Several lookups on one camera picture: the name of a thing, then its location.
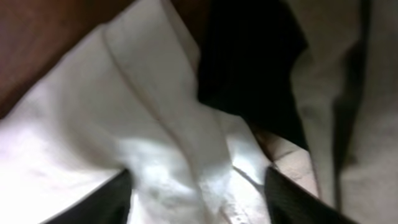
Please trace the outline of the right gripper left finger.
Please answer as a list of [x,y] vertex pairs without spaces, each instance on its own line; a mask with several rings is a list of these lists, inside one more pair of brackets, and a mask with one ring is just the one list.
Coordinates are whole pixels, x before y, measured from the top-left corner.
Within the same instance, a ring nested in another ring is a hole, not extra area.
[[45,224],[126,224],[132,187],[132,177],[124,170],[86,199]]

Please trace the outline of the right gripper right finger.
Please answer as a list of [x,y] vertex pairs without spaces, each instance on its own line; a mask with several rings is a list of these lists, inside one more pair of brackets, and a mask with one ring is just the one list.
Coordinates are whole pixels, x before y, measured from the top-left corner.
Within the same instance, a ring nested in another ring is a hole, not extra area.
[[354,224],[273,167],[266,171],[264,193],[272,224]]

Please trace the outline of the white t-shirt with print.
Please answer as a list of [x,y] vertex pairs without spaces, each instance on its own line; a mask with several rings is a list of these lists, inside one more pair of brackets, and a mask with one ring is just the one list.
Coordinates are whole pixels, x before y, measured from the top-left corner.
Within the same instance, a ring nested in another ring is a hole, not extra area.
[[199,49],[170,1],[139,1],[1,120],[1,222],[45,223],[127,170],[127,223],[269,223],[271,161],[196,99]]

